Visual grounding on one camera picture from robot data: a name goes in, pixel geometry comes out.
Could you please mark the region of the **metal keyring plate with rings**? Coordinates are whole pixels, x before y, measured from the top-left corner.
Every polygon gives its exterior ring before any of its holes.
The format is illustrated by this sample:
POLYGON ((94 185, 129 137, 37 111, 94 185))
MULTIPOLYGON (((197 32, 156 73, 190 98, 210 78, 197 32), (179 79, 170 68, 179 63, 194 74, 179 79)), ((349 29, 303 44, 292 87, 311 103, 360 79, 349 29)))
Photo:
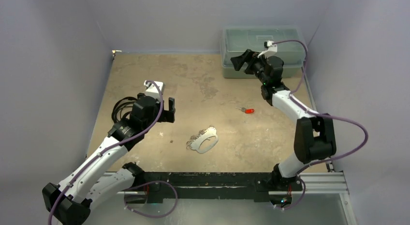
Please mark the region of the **metal keyring plate with rings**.
POLYGON ((196 135, 192 135, 186 142, 186 148, 204 154, 214 148, 219 139, 217 129, 209 126, 207 129, 200 130, 196 135))

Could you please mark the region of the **red-headed key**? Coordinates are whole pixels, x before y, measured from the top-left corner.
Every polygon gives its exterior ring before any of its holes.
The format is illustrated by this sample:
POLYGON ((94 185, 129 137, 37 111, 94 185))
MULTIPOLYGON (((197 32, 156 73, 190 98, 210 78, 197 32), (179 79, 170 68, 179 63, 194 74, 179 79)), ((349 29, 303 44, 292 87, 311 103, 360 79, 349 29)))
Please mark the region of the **red-headed key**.
POLYGON ((252 109, 252 108, 236 107, 236 109, 239 109, 241 112, 243 112, 245 114, 254 113, 254 109, 252 109))

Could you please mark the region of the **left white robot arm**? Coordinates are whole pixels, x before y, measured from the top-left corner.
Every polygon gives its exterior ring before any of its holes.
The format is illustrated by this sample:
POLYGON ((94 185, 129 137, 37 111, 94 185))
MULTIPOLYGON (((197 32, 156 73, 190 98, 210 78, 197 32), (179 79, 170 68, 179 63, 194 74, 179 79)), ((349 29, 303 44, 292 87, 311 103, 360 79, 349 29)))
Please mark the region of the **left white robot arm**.
POLYGON ((63 225, 81 225, 95 207, 114 194, 123 190, 147 191, 152 184, 161 183, 160 180, 145 180, 145 171, 132 162, 111 177, 102 178, 108 168, 142 141, 156 123, 175 121, 174 98, 168 99, 168 109, 164 109, 161 93, 140 93, 125 99, 133 103, 131 111, 119 119, 117 115, 126 104, 115 104, 114 125, 90 157, 58 184, 48 183, 42 189, 49 225, 53 219, 63 225))

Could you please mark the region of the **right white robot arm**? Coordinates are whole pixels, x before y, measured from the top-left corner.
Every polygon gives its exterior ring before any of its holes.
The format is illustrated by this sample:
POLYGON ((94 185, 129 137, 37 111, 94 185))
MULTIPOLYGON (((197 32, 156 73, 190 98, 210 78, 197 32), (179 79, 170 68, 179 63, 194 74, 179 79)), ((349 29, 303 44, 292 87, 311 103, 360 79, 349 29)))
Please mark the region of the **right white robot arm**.
POLYGON ((293 97, 282 81, 284 61, 274 51, 255 52, 247 49, 230 60, 235 71, 241 70, 245 65, 245 74, 254 75, 260 80, 263 99, 295 123, 293 153, 274 166, 266 185, 282 190, 296 181, 303 167, 335 154, 336 139, 332 119, 314 115, 293 97))

